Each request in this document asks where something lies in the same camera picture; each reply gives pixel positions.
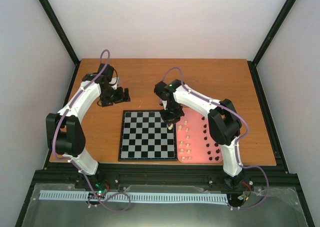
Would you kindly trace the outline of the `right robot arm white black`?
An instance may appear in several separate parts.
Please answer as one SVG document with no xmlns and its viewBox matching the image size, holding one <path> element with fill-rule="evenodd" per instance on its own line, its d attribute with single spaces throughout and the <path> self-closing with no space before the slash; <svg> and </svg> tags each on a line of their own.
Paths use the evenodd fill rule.
<svg viewBox="0 0 320 227">
<path fill-rule="evenodd" d="M 220 146 L 222 154 L 224 186 L 230 191 L 236 190 L 245 177 L 238 145 L 242 138 L 240 129 L 245 121 L 237 114 L 231 100 L 209 98 L 179 79 L 169 84 L 160 81 L 153 92 L 161 100 L 163 109 L 160 117 L 169 129 L 185 115 L 183 105 L 208 120 L 210 137 Z"/>
</svg>

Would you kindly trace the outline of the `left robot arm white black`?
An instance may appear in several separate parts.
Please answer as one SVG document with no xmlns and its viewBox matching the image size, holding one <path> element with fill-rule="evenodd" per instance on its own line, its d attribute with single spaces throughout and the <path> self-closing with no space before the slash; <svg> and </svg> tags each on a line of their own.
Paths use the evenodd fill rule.
<svg viewBox="0 0 320 227">
<path fill-rule="evenodd" d="M 88 73 L 70 101 L 45 119 L 48 148 L 86 174 L 86 182 L 95 189 L 103 185 L 104 175 L 97 171 L 99 163 L 86 149 L 81 123 L 96 99 L 101 107 L 131 101 L 129 89 L 119 87 L 118 77 L 112 78 L 109 73 Z"/>
</svg>

